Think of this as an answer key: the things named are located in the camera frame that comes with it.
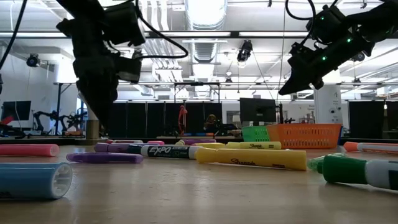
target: table surface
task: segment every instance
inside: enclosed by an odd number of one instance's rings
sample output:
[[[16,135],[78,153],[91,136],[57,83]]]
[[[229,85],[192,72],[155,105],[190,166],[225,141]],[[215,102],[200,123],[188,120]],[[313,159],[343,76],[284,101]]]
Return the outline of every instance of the table surface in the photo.
[[[0,162],[66,161],[0,157]],[[336,150],[308,150],[313,158]],[[362,159],[398,157],[349,153]],[[142,164],[72,164],[73,183],[59,200],[0,200],[0,223],[398,223],[398,193],[368,185],[327,184],[310,170],[145,159]]]

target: plastic basket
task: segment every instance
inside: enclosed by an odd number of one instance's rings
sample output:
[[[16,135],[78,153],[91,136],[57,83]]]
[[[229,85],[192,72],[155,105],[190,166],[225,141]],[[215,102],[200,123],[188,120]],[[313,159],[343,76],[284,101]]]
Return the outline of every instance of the plastic basket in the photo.
[[[341,124],[273,124],[267,130],[270,141],[280,141],[282,149],[333,149]]]
[[[269,141],[265,126],[248,126],[242,128],[243,141]]]

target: blue marker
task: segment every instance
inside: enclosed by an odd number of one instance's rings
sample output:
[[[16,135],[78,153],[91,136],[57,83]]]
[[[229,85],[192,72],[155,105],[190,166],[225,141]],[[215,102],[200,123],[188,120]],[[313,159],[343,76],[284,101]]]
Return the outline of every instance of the blue marker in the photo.
[[[72,176],[64,162],[0,164],[0,198],[58,199],[68,192]]]

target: orange basket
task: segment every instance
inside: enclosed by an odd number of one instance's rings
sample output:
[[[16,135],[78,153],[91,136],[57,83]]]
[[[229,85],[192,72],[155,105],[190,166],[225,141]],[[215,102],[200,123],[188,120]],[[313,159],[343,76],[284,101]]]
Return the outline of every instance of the orange basket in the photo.
[[[273,124],[267,130],[270,141],[279,141],[282,149],[333,149],[341,124]]]

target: yellow highlighter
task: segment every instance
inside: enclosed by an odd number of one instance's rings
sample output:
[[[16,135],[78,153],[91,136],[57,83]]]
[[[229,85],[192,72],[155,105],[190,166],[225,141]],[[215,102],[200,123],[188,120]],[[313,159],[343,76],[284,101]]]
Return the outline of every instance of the yellow highlighter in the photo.
[[[219,162],[292,170],[307,169],[305,151],[199,148],[195,155],[199,163]]]
[[[227,149],[282,149],[280,142],[229,142]]]
[[[195,143],[193,146],[201,146],[201,147],[206,147],[209,149],[224,149],[225,144],[224,143],[219,143],[219,142],[211,142],[211,143]]]

